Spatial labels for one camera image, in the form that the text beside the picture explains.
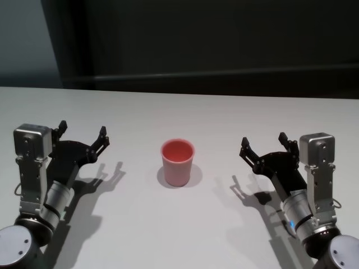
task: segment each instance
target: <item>white table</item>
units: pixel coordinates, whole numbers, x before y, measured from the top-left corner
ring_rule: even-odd
[[[292,140],[334,135],[334,198],[343,205],[338,226],[359,238],[358,115],[357,100],[3,87],[0,227],[19,213],[12,131],[23,123],[54,128],[65,119],[63,140],[92,143],[104,125],[111,145],[80,170],[79,180],[104,182],[80,199],[55,268],[305,268],[311,260],[275,213],[278,197],[262,206],[253,195],[274,188],[238,156],[241,139],[247,136],[262,155],[284,150],[281,131]],[[192,179],[183,188],[169,188],[160,173],[160,146],[176,137],[196,147]],[[113,177],[120,162],[123,173]],[[242,199],[230,189],[233,176],[247,194]]]

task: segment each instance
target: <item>paper cup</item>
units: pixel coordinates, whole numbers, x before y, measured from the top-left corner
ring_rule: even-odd
[[[181,187],[190,180],[195,148],[187,140],[176,138],[168,140],[161,147],[163,173],[166,182]]]

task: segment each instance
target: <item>black backdrop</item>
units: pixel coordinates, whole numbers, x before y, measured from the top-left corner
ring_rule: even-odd
[[[64,87],[359,97],[357,1],[42,4]]]

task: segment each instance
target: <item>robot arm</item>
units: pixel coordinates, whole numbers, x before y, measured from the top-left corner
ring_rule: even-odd
[[[105,127],[91,146],[60,141],[66,129],[63,120],[57,129],[23,124],[14,130],[20,215],[14,226],[0,230],[0,268],[43,268],[39,248],[50,242],[80,168],[95,163],[109,145]]]
[[[333,203],[334,146],[333,136],[324,133],[310,134],[297,141],[289,141],[284,133],[279,141],[286,152],[272,152],[258,157],[246,137],[242,140],[240,156],[252,167],[255,174],[268,177],[283,202],[283,211],[307,254],[318,259],[314,268],[350,268],[344,259],[343,242],[358,244],[351,236],[340,235]],[[304,163],[307,184],[298,171]],[[338,258],[341,245],[341,258]]]

